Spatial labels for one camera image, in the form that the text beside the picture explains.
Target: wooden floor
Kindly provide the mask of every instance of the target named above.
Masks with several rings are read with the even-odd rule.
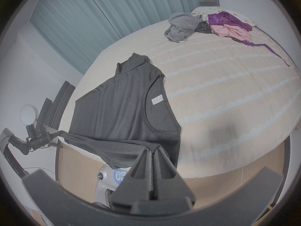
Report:
[[[211,177],[184,180],[197,198],[194,205],[196,209],[231,194],[265,166],[282,174],[283,162],[284,143],[281,143],[273,151],[243,168]],[[63,145],[59,154],[58,178],[66,190],[83,200],[94,202],[97,173],[102,165]]]

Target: mattress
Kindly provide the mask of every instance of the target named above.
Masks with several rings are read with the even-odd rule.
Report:
[[[74,90],[59,130],[69,131],[75,101],[113,77],[117,63],[135,52],[165,74],[167,98],[182,127],[177,170],[183,178],[240,168],[288,137],[301,117],[301,79],[273,40],[256,28],[250,32],[253,43],[267,44],[290,67],[265,47],[215,34],[195,32],[185,43],[171,42],[164,36],[168,27],[167,20],[150,25],[103,50]]]

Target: curtain fold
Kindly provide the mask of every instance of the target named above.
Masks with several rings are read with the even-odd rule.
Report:
[[[190,13],[203,0],[39,0],[30,22],[41,36],[84,74],[102,50],[122,37]]]

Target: camera lens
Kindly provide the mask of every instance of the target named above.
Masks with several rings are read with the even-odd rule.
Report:
[[[103,180],[103,174],[101,172],[99,172],[97,174],[97,178],[98,178],[98,180]]]

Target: floral pillow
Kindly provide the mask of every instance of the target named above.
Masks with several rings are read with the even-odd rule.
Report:
[[[251,19],[249,19],[247,16],[234,12],[232,10],[222,8],[222,7],[198,7],[195,10],[191,12],[191,14],[201,14],[203,20],[208,21],[208,14],[214,14],[214,13],[220,13],[220,12],[228,12],[232,14],[233,16],[237,17],[240,21],[250,24],[251,26],[255,26],[256,23],[254,23]]]

